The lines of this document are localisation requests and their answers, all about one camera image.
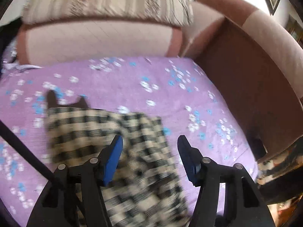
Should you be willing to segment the black cream checkered coat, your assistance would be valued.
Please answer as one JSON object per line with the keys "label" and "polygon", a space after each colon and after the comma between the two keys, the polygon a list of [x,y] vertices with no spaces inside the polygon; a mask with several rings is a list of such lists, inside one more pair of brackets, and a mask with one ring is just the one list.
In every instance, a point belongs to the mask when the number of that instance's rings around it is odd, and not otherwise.
{"label": "black cream checkered coat", "polygon": [[84,204],[80,226],[188,226],[190,217],[162,121],[135,112],[60,105],[48,91],[52,160]]}

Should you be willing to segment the black clothes pile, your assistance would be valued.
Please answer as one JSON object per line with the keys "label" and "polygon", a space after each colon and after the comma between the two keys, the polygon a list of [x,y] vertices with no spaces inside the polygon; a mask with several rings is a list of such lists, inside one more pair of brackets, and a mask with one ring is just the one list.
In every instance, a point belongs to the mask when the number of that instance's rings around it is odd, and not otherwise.
{"label": "black clothes pile", "polygon": [[1,55],[1,73],[3,70],[3,54],[7,46],[10,42],[15,38],[17,35],[20,27],[22,25],[22,20],[20,17],[11,21],[8,24],[1,26],[1,33],[0,33],[0,55]]}

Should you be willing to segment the purple floral bed sheet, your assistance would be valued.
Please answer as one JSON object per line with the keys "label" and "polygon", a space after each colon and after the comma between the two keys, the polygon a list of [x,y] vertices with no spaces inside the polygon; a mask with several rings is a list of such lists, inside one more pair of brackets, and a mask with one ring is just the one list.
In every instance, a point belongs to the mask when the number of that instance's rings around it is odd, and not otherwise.
{"label": "purple floral bed sheet", "polygon": [[47,119],[48,91],[60,105],[84,98],[88,107],[118,114],[159,117],[173,155],[190,221],[199,195],[186,175],[177,140],[219,165],[240,163],[253,181],[257,164],[226,102],[204,71],[189,58],[103,58],[12,65],[1,78],[1,211],[28,226],[47,182],[56,182]]}

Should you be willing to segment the pink brown headboard cushion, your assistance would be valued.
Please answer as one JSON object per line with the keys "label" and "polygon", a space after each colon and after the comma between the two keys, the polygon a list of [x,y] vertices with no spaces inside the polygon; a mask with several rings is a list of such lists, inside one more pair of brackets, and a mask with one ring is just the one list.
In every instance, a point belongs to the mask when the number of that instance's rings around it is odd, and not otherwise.
{"label": "pink brown headboard cushion", "polygon": [[196,58],[230,20],[257,42],[302,99],[302,48],[276,21],[244,0],[193,0],[194,21],[182,30],[179,55]]}

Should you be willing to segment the striped floral pillow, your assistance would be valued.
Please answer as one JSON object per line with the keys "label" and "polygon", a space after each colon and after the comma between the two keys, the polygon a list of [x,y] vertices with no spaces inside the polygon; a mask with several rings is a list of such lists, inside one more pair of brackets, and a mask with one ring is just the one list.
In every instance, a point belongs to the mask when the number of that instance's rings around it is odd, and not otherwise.
{"label": "striped floral pillow", "polygon": [[28,0],[22,20],[33,25],[76,17],[143,20],[188,26],[193,22],[190,0]]}

